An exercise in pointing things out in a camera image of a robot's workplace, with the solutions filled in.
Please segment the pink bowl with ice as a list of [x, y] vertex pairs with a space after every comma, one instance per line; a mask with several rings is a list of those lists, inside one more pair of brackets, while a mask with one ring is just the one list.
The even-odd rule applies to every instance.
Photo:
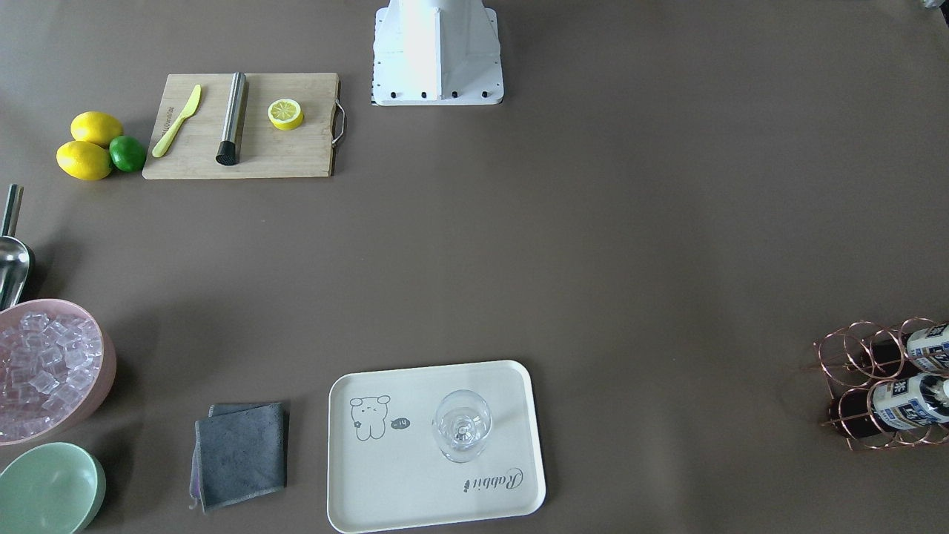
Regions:
[[84, 308], [33, 300], [4, 310], [2, 446], [75, 426], [102, 405], [116, 375], [111, 339]]

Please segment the cream rabbit tray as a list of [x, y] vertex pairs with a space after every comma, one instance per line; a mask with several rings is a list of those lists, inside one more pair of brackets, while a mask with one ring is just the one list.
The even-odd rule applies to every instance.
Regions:
[[[448, 461], [431, 420], [470, 389], [492, 411], [472, 462]], [[366, 533], [534, 513], [546, 499], [535, 395], [526, 367], [496, 360], [348, 373], [328, 396], [328, 520]]]

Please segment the tea bottle top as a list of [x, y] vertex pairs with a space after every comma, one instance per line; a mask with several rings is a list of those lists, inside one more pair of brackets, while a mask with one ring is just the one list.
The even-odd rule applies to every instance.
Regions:
[[911, 378], [919, 373], [948, 375], [948, 324], [935, 326], [897, 338], [886, 334], [869, 345], [862, 363], [875, 378]]

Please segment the wooden cutting board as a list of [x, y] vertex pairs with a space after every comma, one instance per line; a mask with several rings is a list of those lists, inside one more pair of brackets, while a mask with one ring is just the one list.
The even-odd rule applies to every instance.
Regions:
[[[166, 155], [147, 156], [145, 179], [328, 178], [334, 171], [337, 126], [345, 125], [337, 105], [335, 72], [246, 74], [246, 98], [237, 128], [237, 165], [216, 161], [231, 107], [231, 73], [168, 75], [149, 142], [153, 147], [175, 122], [196, 85], [199, 107], [187, 118]], [[289, 98], [302, 106], [302, 124], [281, 131], [271, 124], [268, 106]]]

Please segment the steel muddler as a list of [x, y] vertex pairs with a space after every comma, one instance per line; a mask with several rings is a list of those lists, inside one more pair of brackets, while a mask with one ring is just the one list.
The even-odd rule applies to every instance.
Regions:
[[244, 72], [235, 72], [228, 91], [228, 104], [218, 142], [216, 162], [218, 165], [233, 166], [239, 162], [239, 147], [242, 135], [248, 82]]

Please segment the metal ice scoop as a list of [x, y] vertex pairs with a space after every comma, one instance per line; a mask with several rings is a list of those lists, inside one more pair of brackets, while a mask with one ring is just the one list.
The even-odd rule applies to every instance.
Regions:
[[1, 311], [19, 303], [33, 267], [33, 251], [15, 237], [23, 192], [23, 186], [10, 185], [4, 203], [1, 227]]

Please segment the copper wire bottle basket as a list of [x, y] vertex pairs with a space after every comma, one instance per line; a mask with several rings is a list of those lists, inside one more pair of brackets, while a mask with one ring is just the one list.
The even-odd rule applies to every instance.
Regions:
[[947, 445], [947, 424], [923, 428], [889, 429], [875, 419], [875, 391], [925, 372], [918, 360], [930, 364], [929, 373], [947, 375], [947, 346], [913, 354], [906, 343], [916, 332], [936, 330], [947, 340], [947, 322], [911, 317], [892, 326], [860, 320], [828, 332], [811, 345], [818, 369], [826, 382], [828, 398], [821, 426], [835, 432], [851, 452], [899, 447]]

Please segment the tea bottle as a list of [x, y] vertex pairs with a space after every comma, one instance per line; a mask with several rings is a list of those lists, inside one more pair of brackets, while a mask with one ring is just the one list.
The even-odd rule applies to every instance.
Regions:
[[886, 334], [869, 345], [862, 363], [875, 378], [911, 378], [919, 373], [948, 375], [948, 324], [935, 326], [897, 338]]
[[948, 423], [948, 379], [934, 373], [854, 389], [833, 400], [827, 421], [847, 438], [912, 432]]

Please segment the yellow plastic knife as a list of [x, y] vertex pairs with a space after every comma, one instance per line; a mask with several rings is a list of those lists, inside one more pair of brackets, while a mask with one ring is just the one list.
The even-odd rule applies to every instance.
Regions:
[[163, 133], [163, 135], [159, 138], [159, 141], [157, 141], [156, 145], [153, 147], [151, 151], [153, 158], [160, 158], [161, 156], [166, 155], [170, 146], [173, 144], [173, 141], [175, 141], [177, 134], [179, 134], [179, 129], [181, 126], [183, 126], [186, 119], [190, 119], [193, 117], [193, 115], [196, 115], [201, 98], [201, 85], [194, 85], [191, 94], [189, 95], [189, 98], [183, 108], [181, 108], [179, 115], [177, 115], [176, 118], [171, 122], [169, 128], [167, 128], [166, 132]]

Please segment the green lime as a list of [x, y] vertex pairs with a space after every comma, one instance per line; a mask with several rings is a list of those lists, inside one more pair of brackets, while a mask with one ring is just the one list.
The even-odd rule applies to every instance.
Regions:
[[108, 146], [112, 166], [125, 173], [142, 171], [147, 159], [147, 148], [132, 136], [115, 136]]

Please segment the clear wine glass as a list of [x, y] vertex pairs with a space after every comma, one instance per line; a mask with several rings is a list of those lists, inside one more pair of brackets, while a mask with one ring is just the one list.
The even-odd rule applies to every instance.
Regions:
[[484, 452], [492, 423], [486, 399], [470, 389], [458, 389], [442, 398], [431, 420], [431, 432], [448, 461], [464, 464]]

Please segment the grey folded cloth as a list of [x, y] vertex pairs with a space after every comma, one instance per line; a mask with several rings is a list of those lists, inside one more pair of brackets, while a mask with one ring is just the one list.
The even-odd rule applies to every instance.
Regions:
[[284, 490], [287, 425], [280, 402], [211, 405], [194, 423], [194, 504], [210, 513]]

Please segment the tea bottle middle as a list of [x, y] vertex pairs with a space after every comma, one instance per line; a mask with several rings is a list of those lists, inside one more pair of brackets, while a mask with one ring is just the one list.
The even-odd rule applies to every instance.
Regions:
[[948, 423], [948, 379], [934, 373], [854, 389], [833, 400], [827, 421], [847, 438], [912, 432]]

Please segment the green bowl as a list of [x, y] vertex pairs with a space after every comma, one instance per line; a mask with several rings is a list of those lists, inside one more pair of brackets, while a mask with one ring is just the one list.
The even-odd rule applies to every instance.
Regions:
[[2, 471], [2, 533], [80, 533], [104, 503], [104, 467], [80, 446], [35, 446]]

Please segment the half lemon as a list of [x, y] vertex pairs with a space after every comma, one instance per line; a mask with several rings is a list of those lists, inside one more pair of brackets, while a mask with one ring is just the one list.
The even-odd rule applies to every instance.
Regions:
[[298, 101], [281, 98], [268, 106], [267, 117], [278, 131], [294, 131], [304, 122], [304, 111]]

